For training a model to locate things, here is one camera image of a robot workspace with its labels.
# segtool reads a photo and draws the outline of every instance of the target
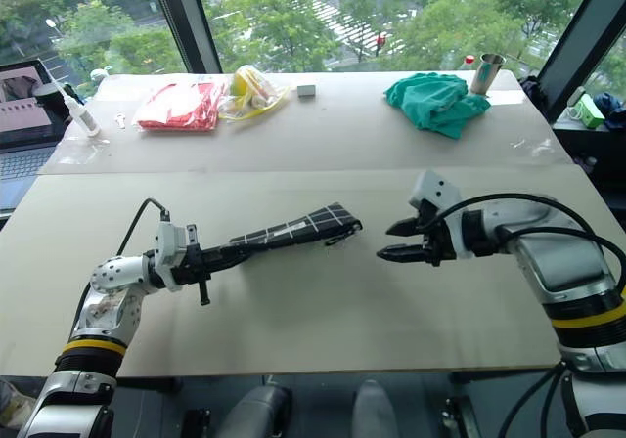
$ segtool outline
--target laptop screen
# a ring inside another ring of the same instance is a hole
[[[0,149],[47,145],[63,137],[62,121],[38,106],[33,95],[49,82],[39,61],[0,66]]]

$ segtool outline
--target green box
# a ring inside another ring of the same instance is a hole
[[[580,113],[580,121],[587,128],[598,128],[604,123],[603,113],[594,104],[594,100],[589,94],[583,94],[574,107]]]

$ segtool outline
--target laptop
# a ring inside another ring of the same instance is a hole
[[[63,121],[32,94],[50,81],[39,60],[0,66],[0,213],[18,206],[63,138]]]

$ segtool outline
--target yellow stripe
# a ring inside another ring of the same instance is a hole
[[[74,340],[64,347],[63,352],[66,353],[67,350],[79,347],[104,348],[106,350],[117,352],[120,355],[124,355],[126,353],[126,347],[122,347],[121,345],[113,342],[107,342],[105,340]]]
[[[599,326],[600,324],[610,323],[623,316],[626,316],[626,303],[622,303],[615,309],[606,311],[595,316],[578,319],[552,319],[552,325],[559,329],[581,329]]]

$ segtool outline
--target stainless steel cup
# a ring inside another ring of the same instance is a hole
[[[496,74],[505,64],[505,59],[502,55],[498,54],[483,54],[480,56],[480,66],[476,70],[469,88],[474,94],[487,94],[487,90],[493,80],[496,78]]]

